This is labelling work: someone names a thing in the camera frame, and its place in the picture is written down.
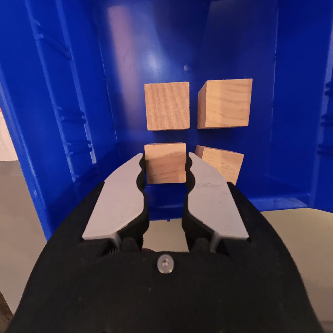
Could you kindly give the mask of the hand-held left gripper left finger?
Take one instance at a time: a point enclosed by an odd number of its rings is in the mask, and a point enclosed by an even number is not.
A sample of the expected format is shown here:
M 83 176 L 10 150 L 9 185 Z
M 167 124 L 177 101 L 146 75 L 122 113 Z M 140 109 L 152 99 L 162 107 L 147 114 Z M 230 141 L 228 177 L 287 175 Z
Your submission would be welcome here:
M 149 227 L 145 171 L 145 156 L 139 153 L 105 179 L 82 234 L 84 240 L 111 239 L 120 248 L 124 239 L 133 238 L 142 247 Z

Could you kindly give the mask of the wooden cube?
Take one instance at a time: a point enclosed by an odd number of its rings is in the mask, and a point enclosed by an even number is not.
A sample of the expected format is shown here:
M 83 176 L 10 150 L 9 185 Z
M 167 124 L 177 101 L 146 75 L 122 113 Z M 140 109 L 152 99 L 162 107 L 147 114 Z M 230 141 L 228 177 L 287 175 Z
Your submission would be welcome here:
M 197 145 L 195 154 L 215 168 L 227 182 L 236 185 L 244 154 Z
M 190 128 L 189 82 L 144 84 L 148 131 Z
M 198 92 L 198 129 L 249 125 L 252 78 L 207 80 Z
M 162 143 L 144 146 L 147 183 L 186 182 L 186 144 Z

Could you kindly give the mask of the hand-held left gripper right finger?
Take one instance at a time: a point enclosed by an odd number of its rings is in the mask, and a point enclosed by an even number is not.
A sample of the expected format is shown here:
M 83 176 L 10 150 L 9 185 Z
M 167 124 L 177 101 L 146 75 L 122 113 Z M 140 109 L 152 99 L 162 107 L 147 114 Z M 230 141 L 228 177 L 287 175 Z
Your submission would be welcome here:
M 231 252 L 249 245 L 249 234 L 225 178 L 195 153 L 185 163 L 181 226 L 189 252 Z

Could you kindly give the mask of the large blue plastic bin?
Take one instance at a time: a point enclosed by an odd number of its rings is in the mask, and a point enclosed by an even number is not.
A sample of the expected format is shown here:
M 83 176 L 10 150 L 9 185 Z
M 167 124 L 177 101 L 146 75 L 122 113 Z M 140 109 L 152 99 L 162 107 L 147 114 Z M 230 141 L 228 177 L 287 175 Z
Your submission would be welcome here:
M 49 240 L 151 143 L 244 154 L 260 211 L 332 212 L 332 1 L 1 1 L 1 109 Z M 249 125 L 198 129 L 207 80 L 252 78 Z M 144 84 L 189 82 L 190 128 L 148 131 Z

